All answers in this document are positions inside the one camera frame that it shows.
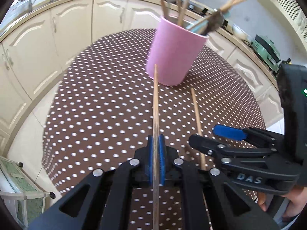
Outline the person's right hand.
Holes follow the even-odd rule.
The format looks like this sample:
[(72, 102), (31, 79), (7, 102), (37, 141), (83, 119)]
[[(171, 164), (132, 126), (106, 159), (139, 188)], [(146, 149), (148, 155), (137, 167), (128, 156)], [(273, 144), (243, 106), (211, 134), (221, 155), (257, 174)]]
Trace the person's right hand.
[[(285, 222), (290, 222), (290, 220), (298, 216), (306, 206), (306, 187), (296, 185), (288, 194), (283, 195), (283, 197), (288, 199), (289, 202), (286, 209), (284, 209), (282, 219)], [(267, 211), (268, 196), (265, 193), (257, 192), (257, 198), (257, 204), (260, 208), (263, 211)]]

